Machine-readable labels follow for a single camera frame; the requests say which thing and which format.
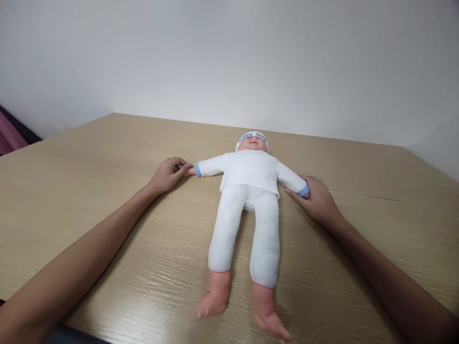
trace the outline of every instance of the wood grain surface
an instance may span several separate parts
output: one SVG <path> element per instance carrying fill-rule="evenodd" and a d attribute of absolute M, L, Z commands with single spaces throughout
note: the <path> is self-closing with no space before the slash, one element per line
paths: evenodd
<path fill-rule="evenodd" d="M 246 131 L 111 114 L 1 157 L 0 298 L 128 200 L 163 159 L 233 151 Z M 272 155 L 323 179 L 370 242 L 457 312 L 458 183 L 401 147 L 263 133 Z M 112 343 L 275 343 L 251 320 L 254 215 L 246 212 L 229 307 L 193 321 L 207 290 L 220 181 L 184 178 L 155 201 L 65 322 Z M 294 343 L 402 341 L 336 242 L 283 192 L 279 206 L 277 310 Z"/>

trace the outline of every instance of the white wall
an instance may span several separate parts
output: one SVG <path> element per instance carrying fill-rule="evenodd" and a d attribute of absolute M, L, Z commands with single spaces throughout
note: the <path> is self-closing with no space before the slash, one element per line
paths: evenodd
<path fill-rule="evenodd" d="M 436 127 L 459 120 L 459 6 L 0 0 L 0 104 L 44 137 L 116 111 L 408 146 L 459 180 Z"/>

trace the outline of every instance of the white knit hat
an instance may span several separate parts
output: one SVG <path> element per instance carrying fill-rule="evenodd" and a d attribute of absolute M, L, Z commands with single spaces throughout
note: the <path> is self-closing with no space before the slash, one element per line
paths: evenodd
<path fill-rule="evenodd" d="M 241 138 L 238 141 L 238 144 L 236 145 L 236 151 L 238 151 L 238 148 L 239 148 L 240 143 L 242 142 L 242 140 L 244 140 L 247 137 L 251 137 L 251 136 L 257 136 L 260 139 L 263 139 L 264 143 L 266 143 L 266 152 L 269 153 L 268 139 L 266 138 L 266 136 L 264 136 L 263 134 L 261 134 L 260 132 L 257 132 L 257 131 L 249 131 L 248 133 L 242 135 Z"/>

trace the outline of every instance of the doll hand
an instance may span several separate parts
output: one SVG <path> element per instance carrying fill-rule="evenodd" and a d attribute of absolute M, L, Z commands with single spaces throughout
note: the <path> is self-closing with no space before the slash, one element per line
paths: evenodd
<path fill-rule="evenodd" d="M 195 168 L 194 167 L 190 168 L 188 171 L 186 171 L 186 173 L 189 175 L 196 175 Z"/>

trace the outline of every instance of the pink fabric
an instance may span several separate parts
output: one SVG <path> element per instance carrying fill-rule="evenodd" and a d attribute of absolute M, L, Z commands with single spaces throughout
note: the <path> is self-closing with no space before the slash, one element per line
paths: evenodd
<path fill-rule="evenodd" d="M 4 155 L 25 146 L 27 142 L 0 112 L 0 154 Z"/>

